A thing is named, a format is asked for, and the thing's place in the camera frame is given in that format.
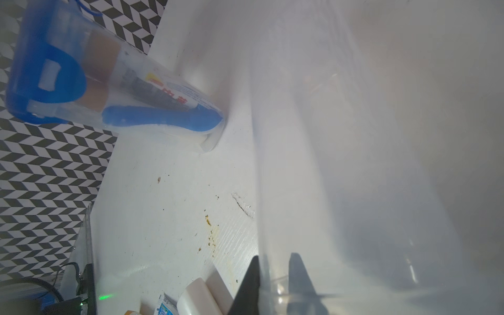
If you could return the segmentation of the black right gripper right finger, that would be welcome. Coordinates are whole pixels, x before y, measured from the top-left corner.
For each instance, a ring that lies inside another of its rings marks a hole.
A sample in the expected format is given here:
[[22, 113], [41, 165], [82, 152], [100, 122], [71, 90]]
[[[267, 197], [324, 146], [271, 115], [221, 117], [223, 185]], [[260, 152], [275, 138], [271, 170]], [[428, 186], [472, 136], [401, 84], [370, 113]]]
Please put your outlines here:
[[287, 314], [329, 314], [317, 295], [304, 262], [298, 253], [289, 260]]

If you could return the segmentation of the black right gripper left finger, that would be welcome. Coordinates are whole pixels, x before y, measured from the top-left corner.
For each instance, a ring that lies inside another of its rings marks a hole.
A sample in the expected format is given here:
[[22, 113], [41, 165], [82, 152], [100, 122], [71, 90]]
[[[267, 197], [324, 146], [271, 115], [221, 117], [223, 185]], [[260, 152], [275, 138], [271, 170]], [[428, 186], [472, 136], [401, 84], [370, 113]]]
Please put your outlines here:
[[249, 264], [227, 315], [259, 315], [260, 275], [259, 256], [256, 255]]

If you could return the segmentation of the clear plastic cup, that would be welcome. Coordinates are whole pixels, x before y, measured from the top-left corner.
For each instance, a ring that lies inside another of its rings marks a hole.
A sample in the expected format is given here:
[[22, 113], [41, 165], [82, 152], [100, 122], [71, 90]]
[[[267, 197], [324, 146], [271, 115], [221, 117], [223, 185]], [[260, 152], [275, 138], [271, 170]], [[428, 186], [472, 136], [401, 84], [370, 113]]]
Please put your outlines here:
[[502, 314], [335, 1], [288, 1], [251, 54], [259, 312], [287, 314], [292, 253], [329, 314]]
[[26, 111], [117, 133], [139, 133], [208, 152], [225, 117], [199, 90], [86, 19], [76, 4], [30, 1], [20, 52]]

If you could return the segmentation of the blue lid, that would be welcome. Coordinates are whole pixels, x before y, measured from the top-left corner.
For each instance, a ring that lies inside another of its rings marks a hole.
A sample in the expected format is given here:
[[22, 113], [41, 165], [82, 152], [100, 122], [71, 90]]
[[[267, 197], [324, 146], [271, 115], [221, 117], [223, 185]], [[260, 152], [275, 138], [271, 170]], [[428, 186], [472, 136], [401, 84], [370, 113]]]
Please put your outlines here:
[[82, 1], [29, 1], [7, 84], [5, 105], [14, 117], [35, 125], [74, 122], [58, 107], [84, 96], [86, 33], [98, 28], [84, 17]]

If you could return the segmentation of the small toothpaste tube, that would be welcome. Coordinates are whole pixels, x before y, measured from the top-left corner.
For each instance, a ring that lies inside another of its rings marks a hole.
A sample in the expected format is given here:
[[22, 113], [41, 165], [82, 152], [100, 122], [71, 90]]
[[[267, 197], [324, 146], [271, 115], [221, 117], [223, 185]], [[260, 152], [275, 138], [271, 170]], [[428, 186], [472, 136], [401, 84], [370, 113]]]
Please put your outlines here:
[[177, 307], [170, 301], [166, 294], [161, 294], [158, 299], [154, 315], [178, 315]]
[[155, 72], [147, 72], [143, 78], [152, 86], [148, 97], [156, 105], [182, 111], [192, 110], [198, 106], [215, 109], [215, 106], [203, 94], [181, 80]]

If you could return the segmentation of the aluminium front rail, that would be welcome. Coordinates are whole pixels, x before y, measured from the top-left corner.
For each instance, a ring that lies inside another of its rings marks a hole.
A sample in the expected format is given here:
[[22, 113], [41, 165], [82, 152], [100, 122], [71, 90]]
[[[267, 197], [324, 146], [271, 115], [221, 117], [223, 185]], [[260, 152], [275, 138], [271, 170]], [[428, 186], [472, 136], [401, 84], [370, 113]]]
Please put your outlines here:
[[94, 283], [93, 240], [91, 233], [91, 203], [85, 209], [77, 239], [69, 261], [63, 267], [59, 292], [65, 301], [80, 298], [80, 314], [98, 314]]

